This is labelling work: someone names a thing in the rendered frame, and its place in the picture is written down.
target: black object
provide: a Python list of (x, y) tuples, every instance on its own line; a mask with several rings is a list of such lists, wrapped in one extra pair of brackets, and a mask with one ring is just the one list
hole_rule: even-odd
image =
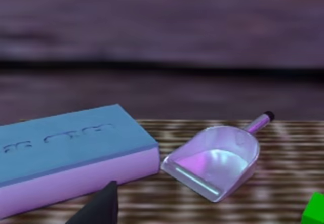
[(269, 118), (270, 118), (270, 121), (273, 121), (274, 120), (274, 113), (271, 112), (271, 111), (266, 111), (264, 112), (264, 114), (268, 115)]
[(117, 181), (111, 181), (66, 224), (117, 224), (117, 222)]

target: brown striped surface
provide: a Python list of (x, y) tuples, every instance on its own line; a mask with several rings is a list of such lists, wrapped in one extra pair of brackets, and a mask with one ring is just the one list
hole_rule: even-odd
[[(199, 130), (248, 121), (139, 120), (165, 157)], [(314, 191), (324, 193), (324, 121), (275, 121), (257, 135), (256, 174), (232, 196), (210, 203), (170, 176), (122, 185), (118, 224), (297, 224)], [(90, 196), (0, 221), (0, 224), (64, 224)]]

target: dustpan scoop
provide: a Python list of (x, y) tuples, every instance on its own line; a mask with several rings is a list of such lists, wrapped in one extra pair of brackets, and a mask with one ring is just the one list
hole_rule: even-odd
[(254, 174), (260, 153), (254, 134), (273, 119), (266, 111), (242, 129), (204, 129), (168, 155), (161, 169), (208, 200), (221, 201)]

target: green cube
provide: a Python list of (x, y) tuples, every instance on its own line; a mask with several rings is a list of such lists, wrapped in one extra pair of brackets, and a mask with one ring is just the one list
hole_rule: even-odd
[(301, 224), (324, 224), (324, 195), (314, 192), (302, 214)]

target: black handle tip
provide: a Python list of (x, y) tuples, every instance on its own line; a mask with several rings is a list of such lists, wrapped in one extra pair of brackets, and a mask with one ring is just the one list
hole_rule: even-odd
[(264, 114), (268, 115), (269, 118), (270, 118), (270, 121), (273, 121), (274, 120), (274, 113), (271, 112), (271, 111), (266, 111), (264, 112)]

